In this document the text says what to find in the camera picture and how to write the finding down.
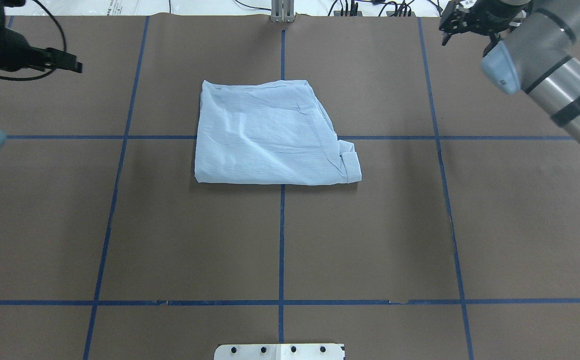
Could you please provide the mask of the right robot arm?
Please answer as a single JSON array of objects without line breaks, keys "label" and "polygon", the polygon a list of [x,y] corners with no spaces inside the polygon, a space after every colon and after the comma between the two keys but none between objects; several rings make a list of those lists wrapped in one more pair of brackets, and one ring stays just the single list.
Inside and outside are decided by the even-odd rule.
[{"label": "right robot arm", "polygon": [[450,0],[443,44],[458,34],[489,37],[481,69],[500,91],[525,92],[580,144],[580,0]]}]

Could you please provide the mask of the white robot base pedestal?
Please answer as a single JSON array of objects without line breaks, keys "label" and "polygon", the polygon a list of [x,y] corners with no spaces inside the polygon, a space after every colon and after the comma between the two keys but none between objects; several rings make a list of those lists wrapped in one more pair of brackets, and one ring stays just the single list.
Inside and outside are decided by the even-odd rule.
[{"label": "white robot base pedestal", "polygon": [[326,343],[269,343],[223,344],[216,348],[216,360],[345,360],[344,344]]}]

